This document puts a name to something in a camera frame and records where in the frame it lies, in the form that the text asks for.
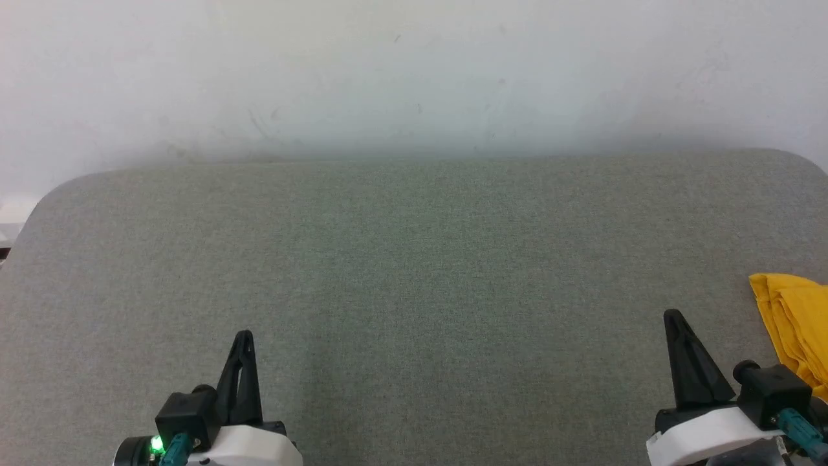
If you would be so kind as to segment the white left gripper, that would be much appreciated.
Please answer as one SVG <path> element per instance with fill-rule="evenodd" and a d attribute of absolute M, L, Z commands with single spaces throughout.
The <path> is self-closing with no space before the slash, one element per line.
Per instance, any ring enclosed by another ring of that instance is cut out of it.
<path fill-rule="evenodd" d="M 190 454 L 189 465 L 298 465 L 298 448 L 287 436 L 284 422 L 263 424 L 250 330 L 239 331 L 234 337 L 216 393 L 217 412 L 224 427 L 210 449 Z"/>

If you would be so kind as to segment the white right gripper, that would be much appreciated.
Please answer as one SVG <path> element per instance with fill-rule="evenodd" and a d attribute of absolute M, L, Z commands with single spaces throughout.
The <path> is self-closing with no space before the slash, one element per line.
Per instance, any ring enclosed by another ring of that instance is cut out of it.
<path fill-rule="evenodd" d="M 681 311 L 665 310 L 664 327 L 675 409 L 730 405 L 732 386 Z M 688 465 L 782 435 L 781 430 L 760 430 L 735 406 L 657 432 L 647 440 L 647 454 L 651 465 Z"/>

